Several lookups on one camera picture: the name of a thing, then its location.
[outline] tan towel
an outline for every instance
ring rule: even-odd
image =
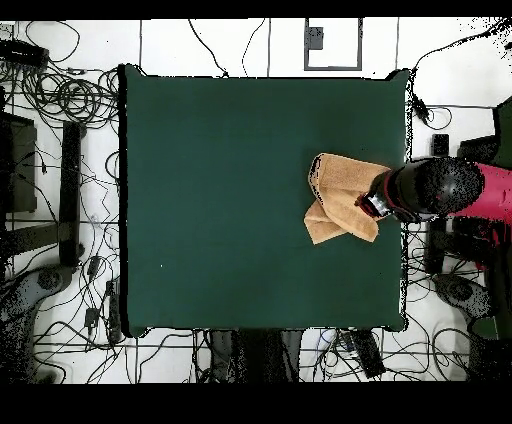
[[[322,153],[311,166],[309,184],[317,200],[306,212],[304,223],[314,244],[351,233],[373,242],[379,232],[377,220],[355,203],[366,194],[374,178],[388,171],[385,166]]]

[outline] green tabletop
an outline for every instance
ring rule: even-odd
[[[403,163],[408,71],[387,80],[142,76],[126,93],[130,332],[145,327],[401,329],[401,228],[314,246],[313,158]]]

